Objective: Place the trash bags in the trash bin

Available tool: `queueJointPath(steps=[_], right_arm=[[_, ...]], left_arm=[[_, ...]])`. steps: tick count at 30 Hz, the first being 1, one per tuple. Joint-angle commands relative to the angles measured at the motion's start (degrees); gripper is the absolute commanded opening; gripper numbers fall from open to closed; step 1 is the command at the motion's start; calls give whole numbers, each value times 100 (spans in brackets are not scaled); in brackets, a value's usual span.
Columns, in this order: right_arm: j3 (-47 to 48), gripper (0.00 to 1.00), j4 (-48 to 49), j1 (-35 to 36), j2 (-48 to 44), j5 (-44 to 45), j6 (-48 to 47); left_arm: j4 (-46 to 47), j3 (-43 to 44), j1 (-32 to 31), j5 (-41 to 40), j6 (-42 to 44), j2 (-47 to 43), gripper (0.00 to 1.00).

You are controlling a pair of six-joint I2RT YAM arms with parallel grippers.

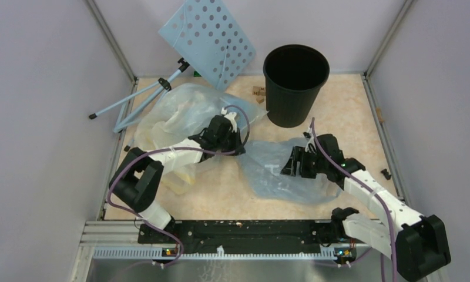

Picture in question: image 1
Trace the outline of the light blue trash bag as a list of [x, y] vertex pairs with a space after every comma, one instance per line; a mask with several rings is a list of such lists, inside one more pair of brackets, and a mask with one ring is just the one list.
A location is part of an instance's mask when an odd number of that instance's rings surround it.
[[283, 142], [250, 140], [246, 143], [246, 152], [238, 156], [238, 163], [257, 196], [316, 205], [328, 203], [340, 195], [339, 187], [324, 174], [317, 175], [315, 179], [306, 179], [299, 175], [293, 177], [280, 173], [293, 147], [306, 144], [307, 140], [303, 137]]

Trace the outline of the translucent yellowish trash bag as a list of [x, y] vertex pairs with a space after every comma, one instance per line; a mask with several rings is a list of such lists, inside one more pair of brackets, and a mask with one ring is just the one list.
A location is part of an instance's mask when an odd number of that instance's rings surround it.
[[207, 128], [223, 108], [236, 113], [242, 139], [266, 111], [254, 102], [194, 83], [184, 83], [158, 101], [137, 125], [134, 146], [151, 151], [179, 146]]

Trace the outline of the black plastic trash bin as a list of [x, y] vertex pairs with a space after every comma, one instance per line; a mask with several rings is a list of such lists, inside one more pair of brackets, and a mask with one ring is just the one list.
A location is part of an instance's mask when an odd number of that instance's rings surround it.
[[307, 118], [320, 89], [330, 75], [330, 65], [318, 50], [299, 44], [272, 50], [263, 63], [266, 111], [276, 126], [292, 128]]

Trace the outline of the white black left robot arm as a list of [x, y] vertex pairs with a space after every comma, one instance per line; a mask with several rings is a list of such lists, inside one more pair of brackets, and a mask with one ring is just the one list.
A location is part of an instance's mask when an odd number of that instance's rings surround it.
[[173, 220], [156, 200], [163, 175], [213, 156], [237, 156], [245, 152], [236, 112], [213, 117], [200, 133], [175, 145], [145, 152], [130, 149], [109, 184], [109, 191], [131, 211], [150, 223], [152, 236], [167, 243], [174, 236]]

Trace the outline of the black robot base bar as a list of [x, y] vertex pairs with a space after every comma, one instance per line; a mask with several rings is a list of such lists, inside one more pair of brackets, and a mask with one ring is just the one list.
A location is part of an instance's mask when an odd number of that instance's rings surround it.
[[315, 254], [326, 247], [351, 250], [358, 243], [340, 235], [329, 220], [176, 220], [164, 233], [142, 224], [139, 244], [184, 245], [185, 254]]

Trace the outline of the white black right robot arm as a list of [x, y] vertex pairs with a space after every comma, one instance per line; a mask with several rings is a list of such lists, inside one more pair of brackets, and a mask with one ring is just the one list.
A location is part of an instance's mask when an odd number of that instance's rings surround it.
[[376, 215], [376, 223], [352, 207], [332, 211], [334, 240], [358, 239], [391, 259], [406, 281], [418, 281], [451, 262], [444, 222], [424, 216], [380, 185], [357, 159], [343, 155], [332, 134], [311, 136], [294, 146], [280, 173], [315, 179], [319, 174], [354, 196]]

